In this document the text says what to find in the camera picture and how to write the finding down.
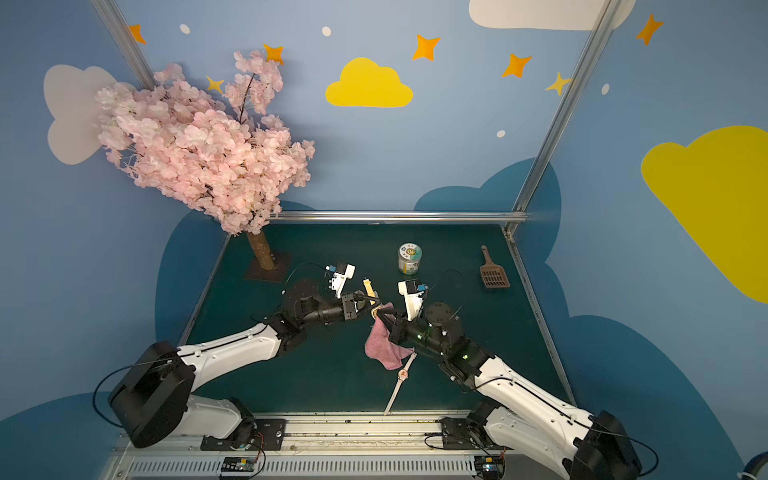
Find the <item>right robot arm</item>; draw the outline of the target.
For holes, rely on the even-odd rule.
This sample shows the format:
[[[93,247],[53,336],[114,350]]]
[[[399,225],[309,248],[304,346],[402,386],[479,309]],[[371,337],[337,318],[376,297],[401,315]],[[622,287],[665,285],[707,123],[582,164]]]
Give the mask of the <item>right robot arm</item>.
[[[443,302],[415,318],[381,308],[378,318],[395,344],[433,354],[440,369],[484,400],[469,416],[483,440],[521,453],[562,479],[638,479],[643,465],[623,424],[557,398],[468,338],[460,318]]]

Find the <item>gold strap watch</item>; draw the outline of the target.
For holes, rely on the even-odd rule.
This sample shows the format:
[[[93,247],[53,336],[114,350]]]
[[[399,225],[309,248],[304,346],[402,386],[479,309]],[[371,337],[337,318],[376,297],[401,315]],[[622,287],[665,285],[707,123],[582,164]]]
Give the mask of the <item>gold strap watch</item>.
[[[373,286],[372,286],[372,283],[371,283],[370,279],[365,278],[363,280],[363,286],[365,288],[367,296],[370,297],[370,304],[371,304],[370,314],[371,314],[373,319],[376,319],[377,318],[377,316],[376,316],[377,310],[381,306],[380,298],[379,298],[377,292],[373,289]]]

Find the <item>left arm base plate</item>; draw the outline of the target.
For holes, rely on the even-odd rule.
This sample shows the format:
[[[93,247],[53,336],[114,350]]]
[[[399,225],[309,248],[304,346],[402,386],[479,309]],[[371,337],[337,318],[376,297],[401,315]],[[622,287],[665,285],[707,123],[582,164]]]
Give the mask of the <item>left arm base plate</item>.
[[[287,420],[282,418],[245,418],[227,436],[204,436],[202,451],[279,451]]]

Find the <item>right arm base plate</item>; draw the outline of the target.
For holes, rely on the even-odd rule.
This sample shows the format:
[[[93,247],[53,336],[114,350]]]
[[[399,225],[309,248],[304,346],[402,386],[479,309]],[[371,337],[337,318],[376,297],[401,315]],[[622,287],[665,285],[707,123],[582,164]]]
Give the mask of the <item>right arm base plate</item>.
[[[487,450],[501,452],[519,449],[511,437],[511,425],[491,418],[442,417],[439,419],[442,447],[447,450]]]

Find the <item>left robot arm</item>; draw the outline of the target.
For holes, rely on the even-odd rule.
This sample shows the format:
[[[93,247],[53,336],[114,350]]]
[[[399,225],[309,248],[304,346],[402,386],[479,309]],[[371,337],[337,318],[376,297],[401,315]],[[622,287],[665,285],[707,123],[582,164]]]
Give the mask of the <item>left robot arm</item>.
[[[310,325],[355,320],[379,304],[365,291],[325,295],[314,282],[302,280],[284,293],[280,309],[249,329],[198,344],[151,345],[136,363],[122,368],[124,377],[110,393],[108,405],[136,448],[169,436],[246,444],[254,424],[247,408],[236,399],[201,397],[197,390],[232,371],[290,351],[305,339]]]

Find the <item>pink cloth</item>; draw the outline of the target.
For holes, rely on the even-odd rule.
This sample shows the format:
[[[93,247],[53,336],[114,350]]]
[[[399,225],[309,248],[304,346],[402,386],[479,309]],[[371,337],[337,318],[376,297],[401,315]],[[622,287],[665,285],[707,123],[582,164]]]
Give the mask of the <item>pink cloth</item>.
[[[414,350],[392,343],[389,340],[390,331],[375,315],[374,324],[365,342],[365,354],[381,363],[389,371],[402,368],[403,360],[409,358]]]

